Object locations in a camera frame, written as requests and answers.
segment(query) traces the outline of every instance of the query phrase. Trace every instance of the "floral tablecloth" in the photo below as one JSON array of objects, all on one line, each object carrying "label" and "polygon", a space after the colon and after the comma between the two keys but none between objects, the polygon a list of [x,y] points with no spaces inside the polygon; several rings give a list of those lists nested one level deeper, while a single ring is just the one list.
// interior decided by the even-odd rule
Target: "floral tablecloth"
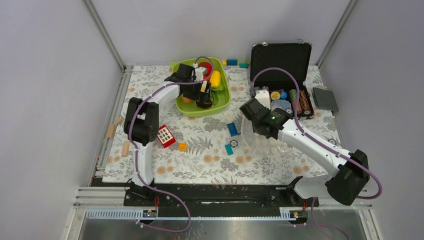
[{"label": "floral tablecloth", "polygon": [[[249,99],[249,70],[238,66],[225,66],[231,91],[228,107],[217,114],[205,117],[186,117],[177,110],[172,101],[159,110],[159,126],[166,125],[176,138],[176,143],[163,148],[158,139],[153,142],[152,166],[156,183],[182,184],[289,184],[296,176],[320,176],[326,171],[315,161],[292,146],[284,154],[259,156],[253,154],[240,135],[230,137],[227,124],[240,126],[242,114],[239,107]],[[163,65],[135,66],[128,85],[120,116],[125,118],[128,101],[142,98],[160,87],[170,75],[169,67]],[[306,87],[323,88],[317,66],[310,66]],[[312,132],[340,145],[339,135],[331,111],[315,109],[315,117],[301,123]],[[237,140],[234,154],[228,155],[225,145]],[[133,176],[133,150],[121,156],[124,141],[123,124],[116,129],[109,153],[104,182],[124,183]],[[187,151],[178,150],[179,143],[187,144]]]}]

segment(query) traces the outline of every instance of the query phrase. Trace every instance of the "white wall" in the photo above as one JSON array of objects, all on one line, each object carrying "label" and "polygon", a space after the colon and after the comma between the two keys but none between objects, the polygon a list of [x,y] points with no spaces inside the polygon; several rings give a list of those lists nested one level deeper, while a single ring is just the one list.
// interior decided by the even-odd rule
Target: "white wall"
[{"label": "white wall", "polygon": [[127,65],[202,55],[250,60],[252,44],[313,44],[316,63],[349,0],[93,0]]},{"label": "white wall", "polygon": [[346,147],[363,150],[382,181],[373,205],[385,240],[423,239],[423,9],[359,1],[321,68]]},{"label": "white wall", "polygon": [[0,1],[0,239],[57,240],[120,70],[80,0]]}]

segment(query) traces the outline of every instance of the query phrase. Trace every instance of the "red toy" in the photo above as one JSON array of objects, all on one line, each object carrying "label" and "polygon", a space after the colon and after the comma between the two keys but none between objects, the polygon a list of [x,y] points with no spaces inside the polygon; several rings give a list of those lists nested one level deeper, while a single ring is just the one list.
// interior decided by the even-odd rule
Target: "red toy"
[{"label": "red toy", "polygon": [[159,127],[159,130],[157,132],[157,138],[159,139],[160,144],[162,144],[164,148],[167,148],[171,144],[175,143],[175,137],[174,135],[172,135],[166,125]]},{"label": "red toy", "polygon": [[207,78],[209,76],[209,74],[211,74],[211,72],[212,72],[212,65],[209,62],[206,62],[206,61],[201,62],[201,63],[199,63],[199,67],[206,68],[206,74],[203,76],[203,79]]}]

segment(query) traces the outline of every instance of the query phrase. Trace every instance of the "green plastic tub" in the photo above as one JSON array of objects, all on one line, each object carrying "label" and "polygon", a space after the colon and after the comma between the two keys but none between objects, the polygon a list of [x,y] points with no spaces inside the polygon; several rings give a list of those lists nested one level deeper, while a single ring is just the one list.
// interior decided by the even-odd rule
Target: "green plastic tub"
[{"label": "green plastic tub", "polygon": [[[213,62],[214,70],[217,70],[221,74],[221,85],[219,86],[220,90],[213,90],[212,91],[212,97],[213,97],[213,104],[209,108],[201,108],[196,106],[196,102],[193,101],[191,103],[184,103],[181,101],[181,97],[177,97],[175,100],[176,108],[187,117],[203,117],[208,116],[212,114],[217,114],[222,112],[228,104],[230,104],[231,95],[230,95],[230,88],[228,87],[228,81],[227,81],[227,75],[224,72],[224,67],[221,63],[221,61],[215,57],[209,57],[210,60]],[[195,58],[180,61],[180,62],[171,62],[170,63],[170,69],[173,73],[175,73],[178,70],[178,67],[180,64],[186,64],[192,66],[195,63]],[[207,62],[206,59],[200,59],[197,61],[197,63],[201,62]]]}]

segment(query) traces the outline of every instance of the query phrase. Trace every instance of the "black and white robotic arm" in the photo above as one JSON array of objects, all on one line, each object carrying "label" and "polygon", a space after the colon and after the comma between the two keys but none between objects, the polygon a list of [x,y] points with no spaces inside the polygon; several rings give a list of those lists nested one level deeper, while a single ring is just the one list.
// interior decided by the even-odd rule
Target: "black and white robotic arm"
[{"label": "black and white robotic arm", "polygon": [[[136,145],[133,153],[137,155],[134,156],[134,159],[138,159],[134,163],[134,177],[132,178],[136,185],[144,185],[137,175],[141,176],[147,184],[150,184],[154,179],[152,172],[152,142],[155,140],[159,128],[159,105],[173,101],[181,94],[192,90],[191,87],[187,86],[169,86],[172,83],[192,81],[191,72],[193,72],[193,75],[195,74],[193,69],[185,69],[184,74],[181,74],[179,78],[175,77],[174,74],[168,77],[164,82],[164,89],[151,96],[142,106],[141,111],[137,113],[136,110],[142,99],[133,97],[128,103],[124,122],[124,132],[126,134],[129,133],[133,116],[137,114],[132,128],[132,140]],[[340,148],[308,131],[303,126],[301,126],[303,130],[301,131],[291,114],[280,108],[271,111],[269,108],[264,107],[256,98],[251,98],[240,107],[240,110],[252,122],[255,133],[267,138],[281,140],[294,146],[328,172],[324,176],[298,178],[294,183],[294,191],[301,198],[328,197],[330,195],[341,204],[351,205],[368,182],[370,178],[368,174],[340,157],[341,154],[350,156],[353,161],[368,169],[368,159],[362,151],[357,150],[352,153]],[[315,141],[307,137],[306,133],[309,136],[313,136]],[[336,150],[339,154],[336,155],[325,149],[323,145]]]}]

